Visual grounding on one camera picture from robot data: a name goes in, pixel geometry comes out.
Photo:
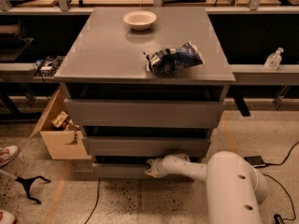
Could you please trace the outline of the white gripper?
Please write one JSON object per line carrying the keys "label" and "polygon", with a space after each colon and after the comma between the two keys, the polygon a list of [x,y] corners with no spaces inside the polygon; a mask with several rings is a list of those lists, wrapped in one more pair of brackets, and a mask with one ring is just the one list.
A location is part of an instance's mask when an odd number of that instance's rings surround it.
{"label": "white gripper", "polygon": [[144,173],[151,177],[164,177],[167,175],[186,175],[187,164],[190,162],[186,154],[172,154],[163,158],[148,159],[146,164],[154,165],[154,172],[150,169]]}

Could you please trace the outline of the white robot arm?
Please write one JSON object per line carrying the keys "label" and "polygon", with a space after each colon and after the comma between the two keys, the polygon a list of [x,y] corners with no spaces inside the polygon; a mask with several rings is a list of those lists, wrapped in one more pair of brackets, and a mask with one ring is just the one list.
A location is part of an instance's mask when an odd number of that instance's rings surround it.
{"label": "white robot arm", "polygon": [[185,175],[206,184],[209,224],[263,224],[259,204],[269,194],[263,174],[237,154],[221,151],[207,164],[191,162],[186,154],[149,159],[147,175]]}

